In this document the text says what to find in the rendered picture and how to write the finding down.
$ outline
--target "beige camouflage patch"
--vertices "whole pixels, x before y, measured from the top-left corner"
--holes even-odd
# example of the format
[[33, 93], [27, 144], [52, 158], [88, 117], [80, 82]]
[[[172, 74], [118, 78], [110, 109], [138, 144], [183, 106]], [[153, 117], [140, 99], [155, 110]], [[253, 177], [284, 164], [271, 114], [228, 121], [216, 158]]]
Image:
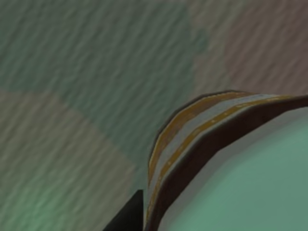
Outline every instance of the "beige camouflage patch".
[[51, 94], [0, 92], [2, 231], [101, 231], [134, 166]]

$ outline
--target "textured fabric background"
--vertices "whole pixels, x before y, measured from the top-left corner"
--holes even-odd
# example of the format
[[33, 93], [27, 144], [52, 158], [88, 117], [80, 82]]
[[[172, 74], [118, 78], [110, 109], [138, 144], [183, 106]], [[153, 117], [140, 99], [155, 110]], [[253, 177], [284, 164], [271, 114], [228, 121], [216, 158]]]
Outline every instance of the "textured fabric background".
[[306, 25], [306, 0], [0, 0], [0, 230], [102, 230], [195, 96], [307, 93]]

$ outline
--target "orange stripe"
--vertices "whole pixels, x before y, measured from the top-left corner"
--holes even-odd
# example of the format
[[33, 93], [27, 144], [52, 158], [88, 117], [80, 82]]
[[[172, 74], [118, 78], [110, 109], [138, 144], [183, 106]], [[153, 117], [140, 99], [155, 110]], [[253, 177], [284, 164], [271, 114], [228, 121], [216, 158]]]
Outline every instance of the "orange stripe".
[[207, 98], [204, 98], [196, 103], [190, 105], [185, 108], [183, 111], [179, 112], [174, 119], [166, 126], [166, 128], [159, 135], [153, 152], [151, 154], [150, 163], [149, 163], [149, 172], [148, 172], [148, 184], [150, 184], [154, 170], [156, 168], [158, 159], [163, 149], [170, 143], [172, 138], [178, 133], [178, 131], [182, 128], [182, 126], [189, 120], [196, 117], [201, 112], [205, 111], [208, 106], [209, 101], [220, 101], [231, 100], [236, 98], [245, 97], [248, 95], [254, 95], [254, 93], [249, 92], [228, 92], [219, 95], [213, 95]]
[[170, 159], [168, 160], [168, 162], [164, 165], [164, 167], [162, 168], [159, 178], [158, 178], [158, 182], [155, 185], [153, 194], [151, 196], [150, 199], [150, 203], [149, 203], [149, 207], [147, 210], [147, 216], [146, 216], [146, 220], [148, 220], [149, 218], [149, 214], [153, 208], [154, 205], [154, 200], [156, 199], [157, 193], [158, 193], [158, 189], [159, 186], [161, 184], [161, 181], [163, 179], [163, 176], [168, 172], [168, 170], [170, 169], [170, 167], [174, 164], [174, 162], [178, 159], [178, 157], [180, 156], [180, 154], [182, 153], [183, 150], [185, 150], [188, 145], [194, 140], [194, 138], [199, 135], [202, 131], [208, 129], [209, 127], [215, 125], [216, 123], [218, 123], [219, 121], [225, 119], [226, 117], [236, 113], [237, 111], [243, 109], [244, 107], [249, 107], [249, 106], [255, 106], [258, 104], [262, 104], [262, 103], [268, 103], [270, 101], [277, 101], [277, 100], [283, 100], [283, 99], [288, 99], [288, 98], [292, 98], [292, 96], [279, 96], [279, 97], [273, 97], [273, 98], [269, 98], [269, 99], [265, 99], [265, 100], [257, 100], [257, 101], [253, 101], [253, 102], [249, 102], [249, 103], [242, 103], [239, 104], [237, 106], [234, 106], [230, 109], [228, 109], [227, 111], [225, 111], [224, 113], [221, 113], [219, 115], [217, 115], [216, 117], [214, 117], [212, 120], [207, 121], [206, 123], [202, 124], [201, 126], [199, 126], [198, 128], [196, 128], [194, 130], [194, 132], [192, 132], [186, 139], [185, 141], [182, 143], [182, 145], [179, 147], [178, 150], [176, 150], [176, 152], [170, 157]]

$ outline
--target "teal surface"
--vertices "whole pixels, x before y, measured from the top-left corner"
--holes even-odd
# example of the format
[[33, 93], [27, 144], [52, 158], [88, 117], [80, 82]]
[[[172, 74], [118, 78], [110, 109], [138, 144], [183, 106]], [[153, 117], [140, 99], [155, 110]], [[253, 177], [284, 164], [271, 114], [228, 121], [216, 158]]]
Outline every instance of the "teal surface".
[[217, 170], [168, 231], [308, 229], [308, 120], [242, 150]]

